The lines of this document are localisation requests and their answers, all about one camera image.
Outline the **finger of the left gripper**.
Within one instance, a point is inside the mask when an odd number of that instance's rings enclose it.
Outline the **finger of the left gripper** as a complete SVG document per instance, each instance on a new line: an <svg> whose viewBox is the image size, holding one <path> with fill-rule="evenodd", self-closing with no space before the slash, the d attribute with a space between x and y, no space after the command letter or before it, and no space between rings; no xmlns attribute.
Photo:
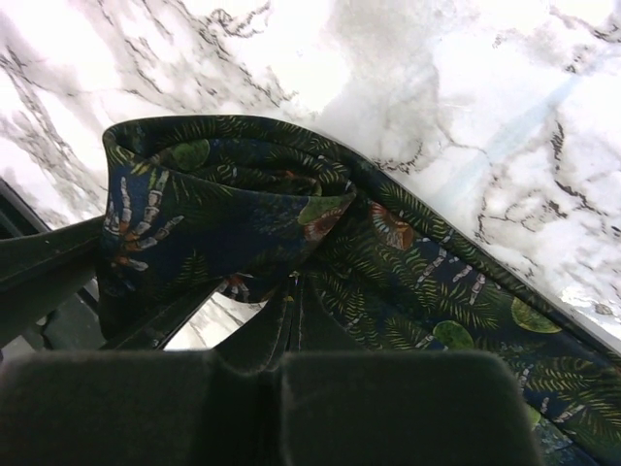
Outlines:
<svg viewBox="0 0 621 466"><path fill-rule="evenodd" d="M107 341L101 350L163 350L221 283L222 280L216 279L199 284L179 297L157 305L127 330Z"/></svg>
<svg viewBox="0 0 621 466"><path fill-rule="evenodd" d="M58 309L95 276L103 230L97 216L49 229L1 182L1 345Z"/></svg>

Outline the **dark patterned necktie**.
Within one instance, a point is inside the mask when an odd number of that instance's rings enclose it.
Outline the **dark patterned necktie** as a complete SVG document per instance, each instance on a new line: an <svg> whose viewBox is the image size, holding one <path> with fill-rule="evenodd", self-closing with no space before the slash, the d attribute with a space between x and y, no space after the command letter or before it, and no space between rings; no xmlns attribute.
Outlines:
<svg viewBox="0 0 621 466"><path fill-rule="evenodd" d="M310 344L485 350L518 379L548 465L620 461L620 358L367 158L260 116L107 129L97 282L106 338L190 290L262 303L232 355Z"/></svg>

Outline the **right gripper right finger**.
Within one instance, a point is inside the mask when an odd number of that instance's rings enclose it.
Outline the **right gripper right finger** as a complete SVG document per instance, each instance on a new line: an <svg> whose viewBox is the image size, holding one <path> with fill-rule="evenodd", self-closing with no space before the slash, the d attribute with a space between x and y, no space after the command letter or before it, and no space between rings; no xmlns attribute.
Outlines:
<svg viewBox="0 0 621 466"><path fill-rule="evenodd" d="M539 465L517 383L480 351L306 350L288 339L275 465Z"/></svg>

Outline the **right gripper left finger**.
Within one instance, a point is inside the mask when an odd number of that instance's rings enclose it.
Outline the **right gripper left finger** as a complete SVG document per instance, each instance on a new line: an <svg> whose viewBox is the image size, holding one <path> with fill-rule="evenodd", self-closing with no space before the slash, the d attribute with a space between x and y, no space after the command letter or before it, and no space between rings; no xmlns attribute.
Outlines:
<svg viewBox="0 0 621 466"><path fill-rule="evenodd" d="M285 465L273 361L214 350L48 352L1 370L5 465Z"/></svg>

